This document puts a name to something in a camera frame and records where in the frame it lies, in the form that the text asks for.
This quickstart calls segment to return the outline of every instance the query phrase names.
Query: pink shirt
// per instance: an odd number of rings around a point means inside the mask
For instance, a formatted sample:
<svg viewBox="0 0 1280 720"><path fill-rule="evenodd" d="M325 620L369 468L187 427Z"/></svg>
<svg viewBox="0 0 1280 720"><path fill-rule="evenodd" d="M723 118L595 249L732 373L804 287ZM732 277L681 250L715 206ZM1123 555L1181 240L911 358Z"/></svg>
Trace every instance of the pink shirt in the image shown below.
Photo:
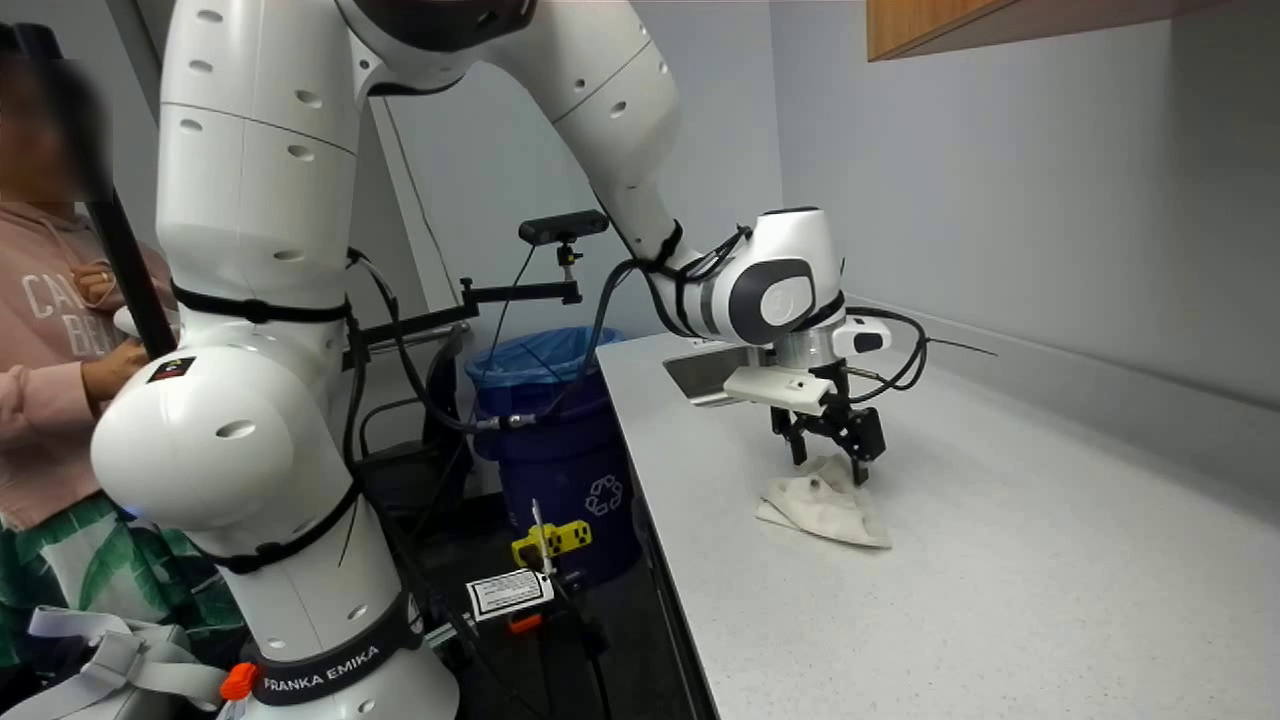
<svg viewBox="0 0 1280 720"><path fill-rule="evenodd" d="M124 339L72 282L96 259L85 222L0 201L0 518L10 526L96 490L80 358Z"/></svg>

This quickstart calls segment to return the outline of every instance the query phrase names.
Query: table surface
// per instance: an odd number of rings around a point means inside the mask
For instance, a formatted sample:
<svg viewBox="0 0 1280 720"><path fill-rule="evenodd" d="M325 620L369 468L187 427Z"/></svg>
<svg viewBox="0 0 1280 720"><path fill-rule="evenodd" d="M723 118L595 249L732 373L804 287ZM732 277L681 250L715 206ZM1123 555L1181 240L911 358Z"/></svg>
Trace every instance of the table surface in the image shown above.
<svg viewBox="0 0 1280 720"><path fill-rule="evenodd" d="M756 518L767 411L690 409L600 346L723 720L1274 720L1280 512L1244 486L931 367L881 403L890 552Z"/></svg>

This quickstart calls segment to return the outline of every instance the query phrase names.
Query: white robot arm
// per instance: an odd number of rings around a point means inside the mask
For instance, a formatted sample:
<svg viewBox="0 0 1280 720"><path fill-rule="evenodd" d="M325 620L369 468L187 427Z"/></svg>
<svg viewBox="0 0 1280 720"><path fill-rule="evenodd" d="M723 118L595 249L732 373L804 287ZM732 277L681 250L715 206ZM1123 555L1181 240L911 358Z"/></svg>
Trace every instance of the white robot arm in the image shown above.
<svg viewBox="0 0 1280 720"><path fill-rule="evenodd" d="M362 99L448 91L475 59L555 122L670 330L830 358L842 301L818 213L697 250L665 206L677 89L626 0L179 0L157 217L179 346L115 395L90 465L222 563L259 647L237 716L457 711L453 676L405 644L413 612L325 403Z"/></svg>

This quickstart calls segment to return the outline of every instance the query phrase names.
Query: blue container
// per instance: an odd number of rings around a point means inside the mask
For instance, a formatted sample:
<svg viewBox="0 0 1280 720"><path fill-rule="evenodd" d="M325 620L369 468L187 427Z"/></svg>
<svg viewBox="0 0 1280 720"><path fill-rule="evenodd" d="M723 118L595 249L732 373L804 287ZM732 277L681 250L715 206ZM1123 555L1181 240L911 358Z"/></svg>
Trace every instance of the blue container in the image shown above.
<svg viewBox="0 0 1280 720"><path fill-rule="evenodd" d="M639 559L639 541L626 446L587 342L587 327L523 335L500 342L466 374L479 417L545 417L536 427L475 440L475 453L500 465L514 537L532 524L532 501L546 524L587 518L592 548L580 555L580 573L587 582L605 582Z"/></svg>

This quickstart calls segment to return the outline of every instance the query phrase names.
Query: green object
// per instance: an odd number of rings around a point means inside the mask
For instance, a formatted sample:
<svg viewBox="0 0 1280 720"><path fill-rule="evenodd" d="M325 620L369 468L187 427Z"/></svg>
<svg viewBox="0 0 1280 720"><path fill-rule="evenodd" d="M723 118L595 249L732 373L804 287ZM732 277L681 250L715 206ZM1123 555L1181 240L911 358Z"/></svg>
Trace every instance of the green object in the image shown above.
<svg viewBox="0 0 1280 720"><path fill-rule="evenodd" d="M245 630L210 563L179 532L127 518L108 494L28 532L0 526L0 670L28 658L28 620L44 603L183 623L197 644Z"/></svg>

